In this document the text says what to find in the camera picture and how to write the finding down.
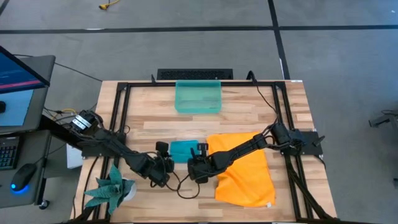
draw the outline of keyboard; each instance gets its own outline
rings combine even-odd
[[[158,69],[158,80],[232,80],[232,69]]]
[[[0,170],[15,169],[19,155],[19,137],[0,138]]]

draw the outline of gray floor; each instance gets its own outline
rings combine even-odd
[[[0,29],[87,29],[175,26],[269,26],[267,1],[11,0]],[[398,2],[377,0],[277,0],[281,26],[398,24]],[[292,79],[303,80],[315,127],[323,142],[327,174],[343,220],[396,223],[397,138],[390,126],[372,129],[368,119],[398,108],[398,30],[283,31]],[[235,78],[253,70],[281,79],[273,31],[134,34],[12,34],[0,45],[14,54],[54,54],[57,62],[102,80],[148,80],[158,68],[233,68]],[[100,83],[55,67],[48,108],[91,107]],[[33,206],[0,210],[5,223],[66,220],[78,172],[48,183],[48,210]],[[29,214],[29,221],[20,216]]]

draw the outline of green leaves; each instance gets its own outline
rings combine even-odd
[[[114,165],[112,165],[109,172],[109,178],[110,180],[96,178],[99,187],[85,192],[85,194],[94,197],[87,202],[86,207],[93,207],[104,202],[109,202],[108,212],[112,214],[134,185],[133,180],[123,180],[120,171]]]
[[[109,198],[93,198],[86,203],[86,207],[94,207],[97,205],[101,205],[104,202],[108,202]]]
[[[102,180],[102,179],[98,179],[98,178],[95,178],[95,179],[97,180],[97,183],[100,187],[104,187],[104,186],[108,186],[108,185],[112,184],[111,180]]]
[[[122,191],[120,189],[120,185],[108,185],[104,187],[100,187],[94,190],[88,190],[85,194],[93,196],[93,197],[101,197],[101,198],[111,198],[117,195],[121,195]]]
[[[109,199],[109,209],[108,209],[109,214],[112,214],[113,211],[116,209],[116,207],[118,206],[118,201],[121,198],[121,196],[122,194],[119,194],[118,196],[111,197]]]
[[[112,184],[122,184],[122,175],[118,168],[112,164],[111,170],[109,172],[109,177],[111,178]]]

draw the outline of monitor screen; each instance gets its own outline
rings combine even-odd
[[[40,75],[10,55],[4,49],[0,51],[0,93],[31,90],[46,86]]]

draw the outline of teal plastic bin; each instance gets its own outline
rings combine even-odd
[[[221,82],[219,80],[177,80],[175,109],[179,113],[219,113]]]

